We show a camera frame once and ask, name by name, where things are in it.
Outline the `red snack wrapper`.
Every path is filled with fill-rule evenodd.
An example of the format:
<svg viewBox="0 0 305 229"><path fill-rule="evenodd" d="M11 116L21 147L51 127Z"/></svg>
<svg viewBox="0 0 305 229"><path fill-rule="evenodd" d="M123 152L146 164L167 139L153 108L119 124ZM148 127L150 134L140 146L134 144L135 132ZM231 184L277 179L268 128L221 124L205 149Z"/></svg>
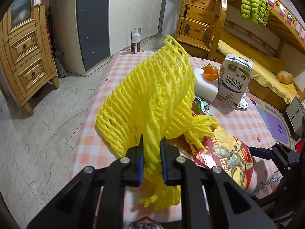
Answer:
<svg viewBox="0 0 305 229"><path fill-rule="evenodd" d="M214 129L214 137L205 137L203 149L196 149L193 161L205 168L220 166L241 188L247 189L253 173L249 147L222 127Z"/></svg>

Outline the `yellow foam fruit net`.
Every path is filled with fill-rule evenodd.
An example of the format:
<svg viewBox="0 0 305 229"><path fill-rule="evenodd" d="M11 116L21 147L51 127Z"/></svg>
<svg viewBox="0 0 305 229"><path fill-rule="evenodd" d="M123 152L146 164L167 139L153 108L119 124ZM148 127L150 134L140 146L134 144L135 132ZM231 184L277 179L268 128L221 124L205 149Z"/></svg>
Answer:
<svg viewBox="0 0 305 229"><path fill-rule="evenodd" d="M183 135L192 151L202 149L205 137L218 127L209 115L193 115L196 77L190 56L174 37L138 64L101 106L96 125L112 150L124 157L143 135L144 177L149 182L139 202L159 211L180 203L180 186L164 184L160 141Z"/></svg>

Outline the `white milk carton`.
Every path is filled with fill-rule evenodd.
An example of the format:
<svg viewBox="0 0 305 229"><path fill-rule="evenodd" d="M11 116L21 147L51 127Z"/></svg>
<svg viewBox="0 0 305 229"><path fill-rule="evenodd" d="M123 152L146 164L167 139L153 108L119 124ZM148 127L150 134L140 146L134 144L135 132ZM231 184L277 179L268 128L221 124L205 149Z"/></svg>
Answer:
<svg viewBox="0 0 305 229"><path fill-rule="evenodd" d="M220 65L218 94L239 104L252 73L253 62L229 53Z"/></svg>

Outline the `orange peel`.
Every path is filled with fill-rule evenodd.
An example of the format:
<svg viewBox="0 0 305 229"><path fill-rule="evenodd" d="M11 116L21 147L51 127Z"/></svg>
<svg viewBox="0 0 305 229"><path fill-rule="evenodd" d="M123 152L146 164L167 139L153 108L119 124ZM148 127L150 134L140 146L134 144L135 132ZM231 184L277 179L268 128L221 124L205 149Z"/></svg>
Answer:
<svg viewBox="0 0 305 229"><path fill-rule="evenodd" d="M216 67L212 65L206 65L204 67L204 73L203 76L205 79L209 81L215 81L219 77L219 71Z"/></svg>

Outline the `silver pill blister pack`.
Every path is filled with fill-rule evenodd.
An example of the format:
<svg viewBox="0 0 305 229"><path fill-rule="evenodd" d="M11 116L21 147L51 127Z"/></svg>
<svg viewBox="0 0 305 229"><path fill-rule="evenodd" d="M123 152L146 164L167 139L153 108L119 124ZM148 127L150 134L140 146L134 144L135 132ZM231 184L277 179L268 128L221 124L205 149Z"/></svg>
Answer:
<svg viewBox="0 0 305 229"><path fill-rule="evenodd" d="M211 115L210 104L202 97L195 95L192 110L196 115Z"/></svg>

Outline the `pink checkered tablecloth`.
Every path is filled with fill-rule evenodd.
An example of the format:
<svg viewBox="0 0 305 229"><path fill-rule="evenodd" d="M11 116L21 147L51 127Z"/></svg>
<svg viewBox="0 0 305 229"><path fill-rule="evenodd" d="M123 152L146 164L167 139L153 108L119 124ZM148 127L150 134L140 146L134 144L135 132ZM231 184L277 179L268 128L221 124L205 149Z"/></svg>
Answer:
<svg viewBox="0 0 305 229"><path fill-rule="evenodd" d="M144 141L145 172L140 188L127 188L125 222L170 222L181 205L164 206L156 185L162 179L159 142L189 132L194 72L207 60L185 54L120 52L114 55L89 104L72 158L71 177L87 165L103 168Z"/></svg>

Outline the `rainbow oval rug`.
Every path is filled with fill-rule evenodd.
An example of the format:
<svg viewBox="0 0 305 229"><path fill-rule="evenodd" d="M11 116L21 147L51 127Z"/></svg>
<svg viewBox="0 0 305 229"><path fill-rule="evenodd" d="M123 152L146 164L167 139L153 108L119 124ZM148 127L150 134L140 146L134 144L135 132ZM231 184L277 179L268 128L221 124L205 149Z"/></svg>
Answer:
<svg viewBox="0 0 305 229"><path fill-rule="evenodd" d="M295 150L296 142L291 138L290 130L282 113L266 101L261 100L253 94L249 94L249 98L263 118L263 121L274 141L279 141L287 147Z"/></svg>

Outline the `white foam block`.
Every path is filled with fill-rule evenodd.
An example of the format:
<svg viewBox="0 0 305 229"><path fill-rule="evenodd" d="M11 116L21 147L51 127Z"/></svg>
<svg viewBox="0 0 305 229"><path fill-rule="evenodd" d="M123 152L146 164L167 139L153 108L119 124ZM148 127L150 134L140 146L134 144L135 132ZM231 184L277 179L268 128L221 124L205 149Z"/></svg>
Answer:
<svg viewBox="0 0 305 229"><path fill-rule="evenodd" d="M194 69L197 82L194 84L194 92L210 102L213 102L218 93L218 80L210 81L206 79L203 74L204 70L201 68Z"/></svg>

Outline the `orange plush toy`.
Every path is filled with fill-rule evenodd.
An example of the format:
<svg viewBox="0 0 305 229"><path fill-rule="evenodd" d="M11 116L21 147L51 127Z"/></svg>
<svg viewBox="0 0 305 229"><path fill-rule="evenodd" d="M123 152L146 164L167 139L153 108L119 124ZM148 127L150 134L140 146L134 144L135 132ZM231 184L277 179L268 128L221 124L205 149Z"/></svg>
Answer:
<svg viewBox="0 0 305 229"><path fill-rule="evenodd" d="M294 76L292 74L290 74L289 72L287 72L287 71L279 71L276 74L276 79L279 82L288 85L288 84L290 84L293 81Z"/></svg>

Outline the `wooden bunk bed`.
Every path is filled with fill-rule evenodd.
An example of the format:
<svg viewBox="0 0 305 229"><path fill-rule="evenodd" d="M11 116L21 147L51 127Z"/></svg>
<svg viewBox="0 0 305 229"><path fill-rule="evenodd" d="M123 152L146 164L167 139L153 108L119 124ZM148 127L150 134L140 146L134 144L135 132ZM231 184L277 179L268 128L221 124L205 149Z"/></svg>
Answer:
<svg viewBox="0 0 305 229"><path fill-rule="evenodd" d="M280 59L284 71L294 76L292 81L297 90L296 97L304 100L304 26L281 0L267 0L269 18L266 27L241 19L242 0L227 0L227 13L221 37L231 35L264 55ZM225 58L217 48L216 61ZM250 93L284 111L289 104L269 88L254 79L249 83Z"/></svg>

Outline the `white spray bottle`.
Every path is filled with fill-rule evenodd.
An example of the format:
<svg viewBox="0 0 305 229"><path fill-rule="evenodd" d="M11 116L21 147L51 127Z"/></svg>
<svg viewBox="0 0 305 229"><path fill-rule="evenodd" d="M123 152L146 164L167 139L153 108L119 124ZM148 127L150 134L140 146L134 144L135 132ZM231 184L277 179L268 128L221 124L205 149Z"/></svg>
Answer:
<svg viewBox="0 0 305 229"><path fill-rule="evenodd" d="M139 53L141 45L141 28L131 28L131 53Z"/></svg>

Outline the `wooden stair drawers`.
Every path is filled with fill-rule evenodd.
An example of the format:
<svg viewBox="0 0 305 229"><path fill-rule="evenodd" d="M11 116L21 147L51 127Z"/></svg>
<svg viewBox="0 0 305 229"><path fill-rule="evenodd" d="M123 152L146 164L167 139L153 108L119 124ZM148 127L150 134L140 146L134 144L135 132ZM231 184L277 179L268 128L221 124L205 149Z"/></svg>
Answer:
<svg viewBox="0 0 305 229"><path fill-rule="evenodd" d="M216 59L227 0L181 0L175 38L194 57Z"/></svg>

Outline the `wooden glass-door cabinet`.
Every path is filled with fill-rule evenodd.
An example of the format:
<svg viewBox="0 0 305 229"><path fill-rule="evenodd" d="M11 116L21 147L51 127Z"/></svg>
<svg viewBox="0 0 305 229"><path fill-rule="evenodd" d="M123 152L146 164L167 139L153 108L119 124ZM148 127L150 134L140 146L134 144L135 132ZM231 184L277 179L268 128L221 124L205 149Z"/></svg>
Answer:
<svg viewBox="0 0 305 229"><path fill-rule="evenodd" d="M46 25L46 0L14 0L1 20L1 67L10 92L30 115L31 97L59 87Z"/></svg>

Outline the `green puffer jacket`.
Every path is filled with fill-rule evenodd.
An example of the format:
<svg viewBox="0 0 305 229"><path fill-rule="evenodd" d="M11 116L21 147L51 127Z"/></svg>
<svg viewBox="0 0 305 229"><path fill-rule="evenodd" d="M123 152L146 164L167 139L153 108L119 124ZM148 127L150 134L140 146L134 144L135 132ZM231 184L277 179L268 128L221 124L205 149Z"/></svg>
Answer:
<svg viewBox="0 0 305 229"><path fill-rule="evenodd" d="M242 0L240 17L252 21L261 27L266 27L269 18L269 5L267 0Z"/></svg>

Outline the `white grey wardrobe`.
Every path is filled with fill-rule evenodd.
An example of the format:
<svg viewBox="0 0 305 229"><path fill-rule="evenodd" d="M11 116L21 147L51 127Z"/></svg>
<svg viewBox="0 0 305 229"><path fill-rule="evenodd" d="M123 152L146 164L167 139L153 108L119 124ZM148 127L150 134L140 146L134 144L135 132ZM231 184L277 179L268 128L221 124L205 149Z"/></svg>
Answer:
<svg viewBox="0 0 305 229"><path fill-rule="evenodd" d="M76 0L84 69L131 45L132 28L140 39L159 33L162 0Z"/></svg>

